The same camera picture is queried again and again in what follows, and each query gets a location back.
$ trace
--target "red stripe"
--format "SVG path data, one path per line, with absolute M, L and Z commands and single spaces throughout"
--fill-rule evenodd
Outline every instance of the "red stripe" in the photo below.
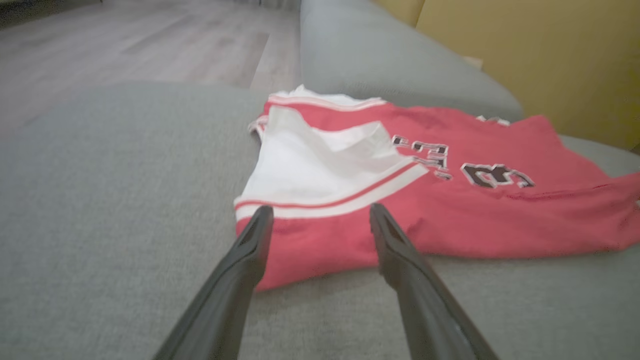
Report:
M 305 205 L 305 204 L 293 204 L 293 203 L 285 203 L 285 204 L 279 204 L 277 202 L 270 202 L 270 201 L 258 201 L 258 200 L 246 200 L 246 201 L 241 201 L 238 202 L 237 205 L 235 206 L 235 210 L 238 210 L 239 208 L 243 207 L 243 206 L 247 206 L 247 205 L 271 205 L 274 206 L 276 208 L 305 208 L 305 209 L 317 209 L 317 208 L 329 208 L 331 206 L 336 206 L 336 205 L 340 205 L 343 204 L 347 201 L 351 201 L 355 198 L 358 198 L 368 192 L 370 192 L 371 190 L 379 187 L 380 185 L 387 183 L 395 178 L 397 178 L 398 176 L 400 176 L 403 172 L 409 170 L 410 168 L 414 167 L 414 166 L 421 166 L 419 164 L 416 163 L 410 163 L 406 166 L 404 166 L 403 168 L 399 169 L 398 171 L 394 172 L 393 174 L 387 176 L 386 178 L 378 181 L 377 183 L 374 183 L 372 185 L 370 185 L 369 187 L 361 190 L 358 193 L 355 193 L 349 197 L 345 197 L 341 200 L 337 200 L 334 202 L 329 202 L 326 204 L 313 204 L 313 205 Z

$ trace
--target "gray fabric surface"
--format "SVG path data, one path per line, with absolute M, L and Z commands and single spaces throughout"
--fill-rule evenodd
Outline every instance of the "gray fabric surface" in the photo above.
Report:
M 523 119 L 503 86 L 370 0 L 303 0 L 300 19 L 302 80 L 313 91 Z
M 0 142 L 0 359 L 150 359 L 234 240 L 266 94 L 94 90 Z M 584 140 L 610 175 L 640 157 Z M 640 247 L 528 261 L 431 257 L 502 360 L 637 359 Z M 256 294 L 241 359 L 408 359 L 375 270 Z

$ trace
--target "garment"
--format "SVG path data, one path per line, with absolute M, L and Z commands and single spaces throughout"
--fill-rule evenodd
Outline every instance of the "garment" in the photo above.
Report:
M 538 258 L 640 241 L 640 173 L 609 178 L 541 116 L 509 124 L 300 87 L 270 96 L 250 129 L 262 147 L 237 232 L 260 205 L 275 216 L 258 290 L 376 266 L 373 202 L 424 253 Z

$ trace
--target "red fabric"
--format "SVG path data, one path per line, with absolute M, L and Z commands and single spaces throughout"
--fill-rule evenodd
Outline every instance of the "red fabric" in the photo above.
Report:
M 265 105 L 265 114 L 270 106 Z M 380 121 L 390 136 L 403 136 L 409 145 L 420 141 L 448 146 L 447 170 L 442 172 L 451 180 L 428 174 L 380 201 L 421 252 L 538 258 L 622 250 L 640 241 L 640 173 L 609 178 L 594 163 L 564 148 L 544 117 L 504 126 L 447 108 L 384 104 L 335 111 L 287 106 L 297 109 L 312 127 L 326 131 Z M 425 155 L 409 147 L 398 151 Z M 478 186 L 460 170 L 465 163 L 504 164 L 535 186 Z M 238 222 L 238 234 L 248 221 Z M 377 262 L 369 208 L 336 217 L 276 218 L 258 290 Z

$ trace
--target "wooden floor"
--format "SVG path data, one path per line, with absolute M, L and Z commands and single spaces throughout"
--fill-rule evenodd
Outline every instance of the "wooden floor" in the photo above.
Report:
M 300 82 L 299 13 L 229 0 L 104 0 L 0 31 L 0 136 L 94 86 Z

